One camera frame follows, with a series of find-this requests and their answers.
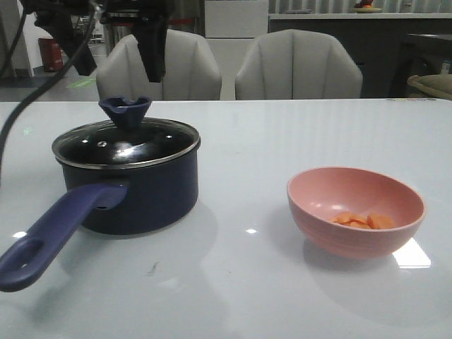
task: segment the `cushion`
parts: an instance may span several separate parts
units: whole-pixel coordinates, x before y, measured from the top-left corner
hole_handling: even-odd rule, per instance
[[[452,100],[452,74],[411,76],[407,84],[429,96]]]

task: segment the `saucepan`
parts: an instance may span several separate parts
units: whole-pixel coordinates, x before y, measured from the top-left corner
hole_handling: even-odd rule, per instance
[[[33,284],[80,224],[105,234],[139,234],[184,217],[198,198],[197,130],[144,117],[151,101],[101,100],[110,120],[63,133],[52,144],[65,193],[0,258],[0,290]]]

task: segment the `pot lid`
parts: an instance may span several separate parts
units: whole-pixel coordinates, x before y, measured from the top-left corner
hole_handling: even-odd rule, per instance
[[[160,164],[196,148],[200,136],[179,121],[144,118],[132,131],[101,121],[72,129],[52,144],[58,161],[94,170],[124,170]]]

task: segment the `white chair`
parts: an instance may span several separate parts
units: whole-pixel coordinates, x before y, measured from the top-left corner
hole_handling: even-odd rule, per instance
[[[238,100],[357,98],[361,87],[360,69],[335,37],[303,30],[255,38],[235,78]]]
[[[219,100],[221,75],[204,37],[177,30],[167,31],[166,74],[160,83],[150,83],[133,35],[118,41],[107,60],[97,69],[100,99],[122,95],[135,100]]]

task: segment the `bowl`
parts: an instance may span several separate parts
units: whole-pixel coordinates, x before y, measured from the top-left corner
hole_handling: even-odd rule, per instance
[[[387,256],[419,229],[426,212],[422,197],[383,174],[351,167],[320,167],[295,175],[287,184],[294,221],[317,246],[346,258]],[[387,215],[394,228],[373,230],[328,221],[350,211]]]

